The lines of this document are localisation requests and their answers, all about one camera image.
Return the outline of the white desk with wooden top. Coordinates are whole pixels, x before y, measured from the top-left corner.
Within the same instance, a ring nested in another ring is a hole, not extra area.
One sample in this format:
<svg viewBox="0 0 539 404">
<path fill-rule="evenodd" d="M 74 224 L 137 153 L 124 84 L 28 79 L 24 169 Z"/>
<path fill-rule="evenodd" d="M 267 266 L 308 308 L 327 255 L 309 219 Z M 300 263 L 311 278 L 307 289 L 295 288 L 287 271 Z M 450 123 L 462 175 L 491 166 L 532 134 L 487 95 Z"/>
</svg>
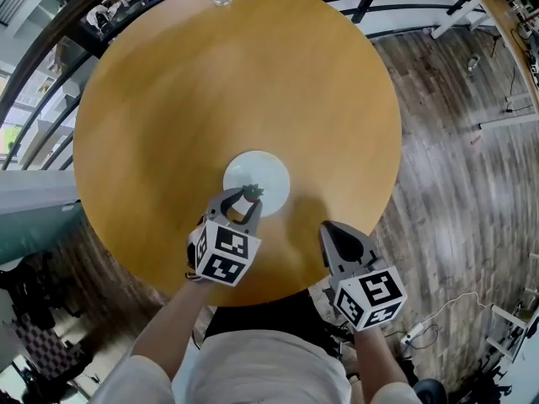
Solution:
<svg viewBox="0 0 539 404">
<path fill-rule="evenodd" d="M 479 124 L 479 129 L 497 129 L 512 125 L 539 122 L 539 72 L 533 72 L 531 69 L 529 58 L 525 52 L 527 41 L 519 36 L 520 20 L 514 9 L 505 0 L 470 0 L 464 3 L 454 13 L 447 15 L 440 26 L 431 32 L 431 37 L 438 39 L 477 7 L 481 7 L 486 13 L 486 18 L 493 21 L 495 28 L 513 56 L 516 67 L 519 69 L 527 88 L 526 93 L 506 97 L 506 102 L 511 104 L 518 98 L 529 97 L 532 104 L 532 111 L 528 114 L 486 121 Z"/>
</svg>

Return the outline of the person's left forearm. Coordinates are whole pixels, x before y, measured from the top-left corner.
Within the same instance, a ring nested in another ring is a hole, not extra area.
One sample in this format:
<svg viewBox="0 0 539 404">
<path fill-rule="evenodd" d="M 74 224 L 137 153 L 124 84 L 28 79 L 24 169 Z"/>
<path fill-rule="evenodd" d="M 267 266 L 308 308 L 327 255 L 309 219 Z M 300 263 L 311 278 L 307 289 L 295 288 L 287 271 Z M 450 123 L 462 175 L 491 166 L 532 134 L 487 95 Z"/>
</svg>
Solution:
<svg viewBox="0 0 539 404">
<path fill-rule="evenodd" d="M 191 333 L 213 283 L 186 280 L 136 340 L 132 355 L 150 359 L 172 380 L 177 374 Z"/>
</svg>

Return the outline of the dark metal railing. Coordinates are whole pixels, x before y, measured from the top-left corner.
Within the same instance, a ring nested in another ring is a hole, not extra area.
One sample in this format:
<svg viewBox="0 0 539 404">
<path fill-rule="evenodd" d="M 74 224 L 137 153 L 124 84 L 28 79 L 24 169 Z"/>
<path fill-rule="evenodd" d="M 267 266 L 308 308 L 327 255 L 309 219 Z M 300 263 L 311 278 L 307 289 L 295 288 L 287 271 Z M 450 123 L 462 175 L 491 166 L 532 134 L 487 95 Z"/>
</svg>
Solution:
<svg viewBox="0 0 539 404">
<path fill-rule="evenodd" d="M 31 45 L 24 54 L 20 64 L 15 68 L 12 76 L 8 80 L 4 92 L 0 95 L 0 127 L 7 118 L 9 110 L 13 107 L 16 98 L 19 96 L 26 83 L 34 72 L 38 69 L 40 63 L 52 51 L 53 47 L 58 45 L 61 40 L 68 38 L 83 49 L 83 53 L 67 67 L 66 72 L 62 73 L 59 80 L 53 82 L 52 87 L 45 92 L 44 97 L 39 101 L 34 111 L 30 113 L 29 118 L 22 126 L 18 137 L 15 139 L 13 147 L 5 157 L 0 157 L 0 170 L 8 169 L 11 161 L 16 158 L 16 152 L 22 141 L 26 137 L 29 128 L 37 120 L 43 108 L 48 104 L 56 91 L 74 74 L 90 57 L 100 58 L 106 47 L 112 39 L 123 31 L 135 19 L 136 15 L 130 14 L 126 18 L 116 23 L 111 30 L 103 37 L 98 37 L 83 27 L 80 18 L 85 15 L 91 3 L 98 0 L 72 0 L 66 9 L 60 12 L 58 19 L 51 22 L 45 30 Z M 344 1 L 344 0 L 323 0 L 326 3 Z M 406 9 L 438 9 L 438 3 L 391 3 L 375 6 L 374 0 L 358 0 L 354 8 L 346 8 L 343 14 L 350 17 L 354 24 L 360 24 L 368 13 L 402 11 Z M 453 0 L 454 4 L 447 6 L 448 14 L 456 15 L 461 13 L 464 7 L 474 0 Z"/>
</svg>

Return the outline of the round wooden table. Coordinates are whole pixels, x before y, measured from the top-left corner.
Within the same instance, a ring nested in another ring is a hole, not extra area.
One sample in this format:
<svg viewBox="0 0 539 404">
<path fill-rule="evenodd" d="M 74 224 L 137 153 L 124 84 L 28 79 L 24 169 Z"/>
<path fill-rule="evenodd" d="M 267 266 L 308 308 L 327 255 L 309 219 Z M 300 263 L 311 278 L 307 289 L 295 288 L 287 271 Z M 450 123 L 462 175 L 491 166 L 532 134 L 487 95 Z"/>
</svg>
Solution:
<svg viewBox="0 0 539 404">
<path fill-rule="evenodd" d="M 395 184 L 398 99 L 371 42 L 321 0 L 166 0 L 112 43 L 84 90 L 74 173 L 116 261 L 173 294 L 186 240 L 237 155 L 277 156 L 291 178 L 264 218 L 253 267 L 211 303 L 278 300 L 327 275 L 324 220 L 370 233 Z"/>
</svg>

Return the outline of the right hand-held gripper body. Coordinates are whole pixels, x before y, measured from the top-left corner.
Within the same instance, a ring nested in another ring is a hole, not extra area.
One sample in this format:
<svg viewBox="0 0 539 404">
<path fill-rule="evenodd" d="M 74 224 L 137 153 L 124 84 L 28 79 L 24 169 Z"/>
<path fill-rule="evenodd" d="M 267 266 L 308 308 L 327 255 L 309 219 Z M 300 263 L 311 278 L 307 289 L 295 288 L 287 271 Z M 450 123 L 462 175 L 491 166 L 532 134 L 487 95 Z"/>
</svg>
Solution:
<svg viewBox="0 0 539 404">
<path fill-rule="evenodd" d="M 397 269 L 375 252 L 358 262 L 324 252 L 323 262 L 330 271 L 328 301 L 356 332 L 391 321 L 408 298 Z"/>
</svg>

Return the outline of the white round plate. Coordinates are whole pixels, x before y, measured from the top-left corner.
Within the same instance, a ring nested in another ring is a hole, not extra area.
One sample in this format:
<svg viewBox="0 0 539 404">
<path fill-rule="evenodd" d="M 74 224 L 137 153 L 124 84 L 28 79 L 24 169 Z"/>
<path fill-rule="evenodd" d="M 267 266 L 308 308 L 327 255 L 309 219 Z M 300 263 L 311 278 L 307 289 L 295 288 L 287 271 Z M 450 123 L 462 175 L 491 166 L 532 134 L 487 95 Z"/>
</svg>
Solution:
<svg viewBox="0 0 539 404">
<path fill-rule="evenodd" d="M 236 156 L 224 172 L 224 190 L 257 183 L 264 188 L 261 196 L 261 217 L 273 215 L 287 201 L 291 191 L 290 175 L 284 163 L 266 151 L 247 151 Z M 239 214 L 246 214 L 251 203 L 243 197 L 232 207 Z"/>
</svg>

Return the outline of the red strawberry with green leaves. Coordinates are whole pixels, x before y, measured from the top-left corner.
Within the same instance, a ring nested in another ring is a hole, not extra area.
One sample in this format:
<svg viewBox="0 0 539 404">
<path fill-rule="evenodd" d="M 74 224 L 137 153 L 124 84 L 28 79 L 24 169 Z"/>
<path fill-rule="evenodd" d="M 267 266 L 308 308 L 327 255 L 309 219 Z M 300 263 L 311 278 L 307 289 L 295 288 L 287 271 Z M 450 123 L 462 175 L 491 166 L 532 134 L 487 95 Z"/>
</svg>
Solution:
<svg viewBox="0 0 539 404">
<path fill-rule="evenodd" d="M 246 184 L 242 186 L 243 198 L 253 204 L 260 200 L 264 194 L 264 188 L 259 187 L 257 183 Z"/>
</svg>

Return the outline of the teal glass partition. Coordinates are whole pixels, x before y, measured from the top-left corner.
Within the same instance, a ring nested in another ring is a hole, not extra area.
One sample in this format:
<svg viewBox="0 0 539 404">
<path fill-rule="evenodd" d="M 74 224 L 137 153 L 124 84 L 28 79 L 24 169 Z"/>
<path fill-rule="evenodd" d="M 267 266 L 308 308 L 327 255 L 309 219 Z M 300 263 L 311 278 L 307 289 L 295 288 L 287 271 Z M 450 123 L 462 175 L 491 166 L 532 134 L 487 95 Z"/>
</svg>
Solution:
<svg viewBox="0 0 539 404">
<path fill-rule="evenodd" d="M 0 171 L 0 265 L 52 247 L 82 213 L 74 172 Z"/>
</svg>

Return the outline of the person's right forearm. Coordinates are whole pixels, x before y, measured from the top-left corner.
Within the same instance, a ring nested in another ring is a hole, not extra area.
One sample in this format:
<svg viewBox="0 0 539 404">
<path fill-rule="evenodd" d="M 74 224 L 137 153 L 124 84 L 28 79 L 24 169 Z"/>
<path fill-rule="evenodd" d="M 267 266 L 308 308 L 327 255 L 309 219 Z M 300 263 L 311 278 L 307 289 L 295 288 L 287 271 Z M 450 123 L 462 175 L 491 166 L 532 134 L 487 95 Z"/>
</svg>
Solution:
<svg viewBox="0 0 539 404">
<path fill-rule="evenodd" d="M 366 404 L 385 385 L 408 383 L 392 355 L 382 330 L 373 327 L 354 333 L 358 372 Z"/>
</svg>

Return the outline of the white power strip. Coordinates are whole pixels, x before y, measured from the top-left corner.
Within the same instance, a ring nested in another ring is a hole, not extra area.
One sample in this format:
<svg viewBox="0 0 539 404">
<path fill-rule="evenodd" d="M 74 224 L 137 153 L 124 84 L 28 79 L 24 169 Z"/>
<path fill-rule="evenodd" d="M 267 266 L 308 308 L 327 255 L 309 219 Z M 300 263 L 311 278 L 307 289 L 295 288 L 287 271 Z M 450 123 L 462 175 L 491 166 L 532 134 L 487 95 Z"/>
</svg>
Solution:
<svg viewBox="0 0 539 404">
<path fill-rule="evenodd" d="M 410 330 L 404 333 L 403 337 L 400 340 L 400 343 L 403 345 L 409 345 L 417 336 L 424 332 L 424 324 L 418 322 Z"/>
</svg>

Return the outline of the person's white shirt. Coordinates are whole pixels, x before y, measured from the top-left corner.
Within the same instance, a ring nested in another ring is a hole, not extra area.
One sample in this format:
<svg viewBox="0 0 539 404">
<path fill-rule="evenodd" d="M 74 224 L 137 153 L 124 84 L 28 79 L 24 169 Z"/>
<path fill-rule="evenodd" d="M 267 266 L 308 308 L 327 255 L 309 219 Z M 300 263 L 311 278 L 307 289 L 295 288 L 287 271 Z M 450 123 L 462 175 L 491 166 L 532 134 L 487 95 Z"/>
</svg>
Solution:
<svg viewBox="0 0 539 404">
<path fill-rule="evenodd" d="M 207 338 L 185 392 L 150 359 L 130 356 L 92 404 L 350 404 L 344 366 L 284 332 L 249 330 Z"/>
</svg>

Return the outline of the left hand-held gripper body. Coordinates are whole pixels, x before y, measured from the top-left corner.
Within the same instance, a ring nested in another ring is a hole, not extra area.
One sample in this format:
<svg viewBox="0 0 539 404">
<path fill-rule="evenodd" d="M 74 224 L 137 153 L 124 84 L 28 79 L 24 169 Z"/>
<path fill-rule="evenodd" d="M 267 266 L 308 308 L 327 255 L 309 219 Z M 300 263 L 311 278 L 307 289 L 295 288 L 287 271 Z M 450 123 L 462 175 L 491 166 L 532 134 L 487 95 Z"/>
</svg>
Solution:
<svg viewBox="0 0 539 404">
<path fill-rule="evenodd" d="M 242 233 L 233 221 L 210 221 L 204 214 L 189 234 L 187 279 L 234 287 L 252 266 L 260 245 L 256 232 Z"/>
</svg>

